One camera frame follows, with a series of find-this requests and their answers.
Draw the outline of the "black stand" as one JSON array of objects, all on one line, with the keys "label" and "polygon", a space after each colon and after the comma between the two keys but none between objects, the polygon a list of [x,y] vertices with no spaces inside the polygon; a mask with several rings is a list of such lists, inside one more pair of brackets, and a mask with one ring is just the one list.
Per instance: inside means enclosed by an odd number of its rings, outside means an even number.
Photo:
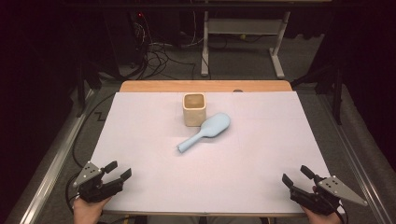
[{"label": "black stand", "polygon": [[77,94],[78,94],[78,112],[80,118],[86,107],[85,84],[93,90],[99,90],[102,82],[99,78],[99,72],[94,63],[80,59],[76,68],[77,71]]},{"label": "black stand", "polygon": [[306,75],[294,79],[290,85],[295,88],[303,83],[316,82],[315,92],[317,94],[332,93],[332,116],[338,125],[341,121],[341,103],[343,74],[342,69],[335,63],[328,63],[318,69],[308,72]]}]

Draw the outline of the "white metal desk frame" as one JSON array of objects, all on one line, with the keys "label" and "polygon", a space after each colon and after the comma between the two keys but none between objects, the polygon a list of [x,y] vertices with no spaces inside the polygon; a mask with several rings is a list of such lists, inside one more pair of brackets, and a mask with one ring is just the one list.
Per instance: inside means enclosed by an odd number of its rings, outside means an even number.
[{"label": "white metal desk frame", "polygon": [[216,35],[275,35],[276,44],[268,52],[278,79],[284,79],[285,74],[278,58],[278,52],[286,32],[290,12],[284,13],[279,20],[253,20],[253,19],[210,19],[208,12],[204,15],[204,36],[201,59],[201,75],[207,77],[209,72],[208,38],[210,34]]}]

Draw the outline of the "beige square cup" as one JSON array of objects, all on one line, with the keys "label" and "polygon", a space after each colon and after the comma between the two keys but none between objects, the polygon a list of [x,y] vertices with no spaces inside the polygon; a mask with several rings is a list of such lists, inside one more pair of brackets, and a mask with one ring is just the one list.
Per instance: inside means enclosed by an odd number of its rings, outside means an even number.
[{"label": "beige square cup", "polygon": [[205,95],[200,92],[186,93],[182,99],[184,124],[198,127],[206,119]]}]

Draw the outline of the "person's right hand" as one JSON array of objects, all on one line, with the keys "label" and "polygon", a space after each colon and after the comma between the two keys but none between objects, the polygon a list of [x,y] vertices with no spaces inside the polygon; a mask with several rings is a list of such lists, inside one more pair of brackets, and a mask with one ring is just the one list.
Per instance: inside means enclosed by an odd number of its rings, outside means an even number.
[{"label": "person's right hand", "polygon": [[339,216],[332,213],[328,216],[319,215],[302,206],[310,224],[342,224]]}]

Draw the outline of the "light blue hairbrush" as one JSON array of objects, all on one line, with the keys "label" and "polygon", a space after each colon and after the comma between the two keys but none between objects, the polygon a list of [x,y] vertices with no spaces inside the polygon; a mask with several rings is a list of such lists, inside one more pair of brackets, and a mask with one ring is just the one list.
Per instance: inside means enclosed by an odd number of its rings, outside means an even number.
[{"label": "light blue hairbrush", "polygon": [[223,131],[225,131],[231,124],[230,117],[225,113],[217,113],[207,120],[205,120],[201,127],[200,131],[189,139],[183,141],[182,143],[177,145],[177,150],[180,153],[184,153],[190,147],[192,147],[196,142],[198,142],[201,138],[208,137],[216,137]]}]

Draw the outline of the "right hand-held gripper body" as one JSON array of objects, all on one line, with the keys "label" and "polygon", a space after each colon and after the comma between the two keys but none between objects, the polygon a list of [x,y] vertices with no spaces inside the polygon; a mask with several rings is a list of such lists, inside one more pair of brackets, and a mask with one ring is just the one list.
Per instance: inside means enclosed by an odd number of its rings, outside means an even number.
[{"label": "right hand-held gripper body", "polygon": [[290,182],[290,198],[310,211],[324,216],[337,212],[342,200],[362,206],[368,205],[366,200],[335,175],[317,181],[312,193],[297,188]]}]

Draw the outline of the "person's left hand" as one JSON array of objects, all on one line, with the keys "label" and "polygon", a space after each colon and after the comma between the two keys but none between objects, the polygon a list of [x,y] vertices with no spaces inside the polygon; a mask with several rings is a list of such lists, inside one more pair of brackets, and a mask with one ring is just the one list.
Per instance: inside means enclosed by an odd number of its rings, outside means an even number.
[{"label": "person's left hand", "polygon": [[74,224],[96,224],[105,205],[111,200],[106,198],[99,203],[87,203],[80,197],[74,200]]}]

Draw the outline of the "metal floor rail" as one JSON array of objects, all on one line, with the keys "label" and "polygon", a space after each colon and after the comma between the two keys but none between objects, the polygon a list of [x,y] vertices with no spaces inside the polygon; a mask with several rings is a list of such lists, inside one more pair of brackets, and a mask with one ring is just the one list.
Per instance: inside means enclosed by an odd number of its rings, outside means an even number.
[{"label": "metal floor rail", "polygon": [[396,224],[396,173],[377,146],[349,96],[341,105],[341,124],[332,115],[328,96],[319,95],[324,110],[341,140],[342,156],[358,182],[374,216],[367,224]]},{"label": "metal floor rail", "polygon": [[71,147],[77,138],[78,131],[82,127],[84,119],[87,118],[88,110],[92,108],[96,95],[97,91],[88,91],[87,95],[83,97],[86,104],[80,115],[78,117],[71,118],[68,126],[60,135],[60,145],[56,147],[56,153],[53,156],[49,167],[46,169],[46,173],[41,178],[40,185],[36,188],[35,195],[23,213],[19,224],[35,224],[59,178],[65,161],[71,151]]}]

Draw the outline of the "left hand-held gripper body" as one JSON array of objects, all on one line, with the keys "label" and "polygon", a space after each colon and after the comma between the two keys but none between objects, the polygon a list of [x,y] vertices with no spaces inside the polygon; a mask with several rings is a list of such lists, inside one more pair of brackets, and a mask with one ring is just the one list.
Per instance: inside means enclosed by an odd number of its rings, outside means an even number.
[{"label": "left hand-held gripper body", "polygon": [[120,178],[108,183],[103,182],[102,178],[106,174],[103,168],[99,168],[91,161],[88,161],[73,183],[73,187],[78,191],[79,197],[87,203],[99,203],[116,195],[123,189],[123,182]]}]

